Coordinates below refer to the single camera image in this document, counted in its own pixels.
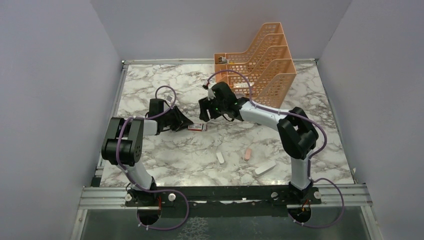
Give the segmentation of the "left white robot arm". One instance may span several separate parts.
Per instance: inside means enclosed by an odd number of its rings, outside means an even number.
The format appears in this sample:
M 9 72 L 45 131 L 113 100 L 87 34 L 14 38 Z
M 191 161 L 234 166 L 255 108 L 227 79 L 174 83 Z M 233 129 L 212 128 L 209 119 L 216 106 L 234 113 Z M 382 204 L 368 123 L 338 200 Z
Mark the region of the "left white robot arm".
M 138 199 L 147 206 L 155 203 L 159 191 L 141 161 L 144 137 L 179 132 L 194 123 L 177 106 L 165 109 L 165 103 L 164 99 L 152 98 L 148 118 L 111 118 L 101 147 L 102 159 L 123 171 Z

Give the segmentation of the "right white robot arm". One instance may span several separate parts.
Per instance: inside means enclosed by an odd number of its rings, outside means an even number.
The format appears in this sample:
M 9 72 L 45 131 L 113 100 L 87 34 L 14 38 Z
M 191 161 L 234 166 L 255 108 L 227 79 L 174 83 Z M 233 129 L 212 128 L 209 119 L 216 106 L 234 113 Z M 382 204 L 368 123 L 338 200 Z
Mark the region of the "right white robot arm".
M 289 199 L 300 204 L 308 198 L 313 186 L 310 157 L 319 134 L 303 109 L 295 107 L 284 112 L 258 105 L 247 97 L 236 97 L 225 82 L 212 86 L 208 95 L 198 103 L 199 119 L 204 122 L 227 115 L 231 120 L 252 122 L 276 130 L 291 161 Z

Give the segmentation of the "pink stapler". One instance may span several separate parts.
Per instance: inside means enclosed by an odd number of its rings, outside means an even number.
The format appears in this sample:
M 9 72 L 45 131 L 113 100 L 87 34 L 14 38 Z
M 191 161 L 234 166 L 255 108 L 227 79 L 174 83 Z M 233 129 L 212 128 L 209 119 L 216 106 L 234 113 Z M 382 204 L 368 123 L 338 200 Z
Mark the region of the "pink stapler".
M 243 160 L 245 162 L 248 162 L 252 157 L 252 149 L 251 148 L 247 148 L 243 157 Z

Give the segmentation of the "red white staple box sleeve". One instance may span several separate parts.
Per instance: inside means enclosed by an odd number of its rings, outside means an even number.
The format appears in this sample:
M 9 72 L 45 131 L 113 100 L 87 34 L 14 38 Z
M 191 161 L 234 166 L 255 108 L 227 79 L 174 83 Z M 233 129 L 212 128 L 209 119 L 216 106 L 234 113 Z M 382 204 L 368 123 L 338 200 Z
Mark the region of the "red white staple box sleeve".
M 193 123 L 187 127 L 189 131 L 205 132 L 207 130 L 206 123 Z

